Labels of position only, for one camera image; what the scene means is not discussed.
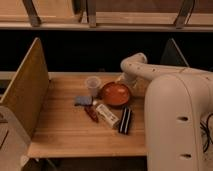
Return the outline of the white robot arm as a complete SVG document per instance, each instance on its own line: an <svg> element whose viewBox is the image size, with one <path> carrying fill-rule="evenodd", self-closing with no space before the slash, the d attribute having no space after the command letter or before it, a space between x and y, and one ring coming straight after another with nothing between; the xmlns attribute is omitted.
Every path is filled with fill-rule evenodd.
<svg viewBox="0 0 213 171"><path fill-rule="evenodd" d="M201 118L213 113L213 72L152 65L142 53L122 60L119 80L149 81L144 100L148 171L204 171Z"/></svg>

